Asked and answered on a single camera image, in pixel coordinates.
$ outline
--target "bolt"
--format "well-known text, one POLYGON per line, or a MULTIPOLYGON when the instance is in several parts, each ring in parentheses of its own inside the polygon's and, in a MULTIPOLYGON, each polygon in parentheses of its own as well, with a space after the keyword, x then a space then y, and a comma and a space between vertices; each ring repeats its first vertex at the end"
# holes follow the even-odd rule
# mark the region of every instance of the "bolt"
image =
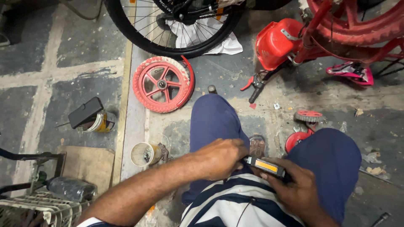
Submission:
POLYGON ((208 92, 209 94, 217 94, 216 87, 214 85, 209 85, 208 92))

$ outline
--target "orange reflector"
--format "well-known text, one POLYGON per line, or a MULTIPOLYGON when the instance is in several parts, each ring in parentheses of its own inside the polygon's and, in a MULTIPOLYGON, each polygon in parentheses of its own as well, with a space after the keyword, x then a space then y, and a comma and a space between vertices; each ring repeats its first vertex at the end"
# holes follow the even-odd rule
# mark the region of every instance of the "orange reflector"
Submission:
MULTIPOLYGON (((223 13, 223 8, 217 9, 217 13, 223 13)), ((216 16, 216 20, 220 21, 220 18, 222 18, 222 16, 216 16)))
POLYGON ((274 171, 274 172, 277 172, 277 170, 278 170, 277 167, 275 167, 275 166, 273 166, 273 165, 269 165, 269 164, 264 163, 264 162, 261 162, 261 161, 258 161, 258 160, 255 160, 255 165, 256 165, 256 166, 259 166, 259 167, 263 167, 263 168, 269 169, 269 170, 272 170, 272 171, 274 171))

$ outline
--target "wrench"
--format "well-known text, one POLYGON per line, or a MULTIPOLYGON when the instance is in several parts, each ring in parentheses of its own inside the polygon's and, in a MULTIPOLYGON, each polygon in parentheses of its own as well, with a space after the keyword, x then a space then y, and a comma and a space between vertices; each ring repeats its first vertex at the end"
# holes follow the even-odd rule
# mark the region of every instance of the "wrench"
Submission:
POLYGON ((295 126, 293 126, 293 130, 294 130, 295 132, 300 132, 300 127, 295 127, 295 126))

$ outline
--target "handlebar grip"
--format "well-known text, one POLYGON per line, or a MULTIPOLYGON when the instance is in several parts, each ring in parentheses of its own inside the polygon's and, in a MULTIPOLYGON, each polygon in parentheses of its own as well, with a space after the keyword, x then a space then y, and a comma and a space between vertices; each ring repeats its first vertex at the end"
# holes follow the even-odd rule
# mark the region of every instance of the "handlebar grip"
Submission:
POLYGON ((252 93, 251 97, 248 99, 248 102, 254 103, 263 89, 264 89, 264 86, 256 87, 254 92, 252 93))

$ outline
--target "black bicycle tire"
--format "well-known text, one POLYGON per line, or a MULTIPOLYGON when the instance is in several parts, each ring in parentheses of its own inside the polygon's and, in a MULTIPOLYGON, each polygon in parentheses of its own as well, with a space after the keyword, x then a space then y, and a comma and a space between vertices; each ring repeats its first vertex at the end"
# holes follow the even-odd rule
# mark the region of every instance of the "black bicycle tire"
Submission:
POLYGON ((242 15, 242 12, 229 14, 227 20, 230 19, 230 22, 227 25, 227 27, 224 28, 224 31, 219 35, 217 35, 216 39, 204 44, 201 48, 190 51, 170 52, 160 49, 159 45, 153 42, 151 43, 150 40, 145 38, 135 29, 135 27, 132 26, 132 24, 126 17, 126 14, 122 8, 120 0, 105 0, 104 4, 109 13, 109 16, 111 17, 116 27, 133 44, 151 54, 157 56, 171 57, 174 59, 180 59, 181 55, 184 55, 186 58, 197 57, 215 48, 218 44, 223 42, 230 35, 230 33, 238 24, 242 15))

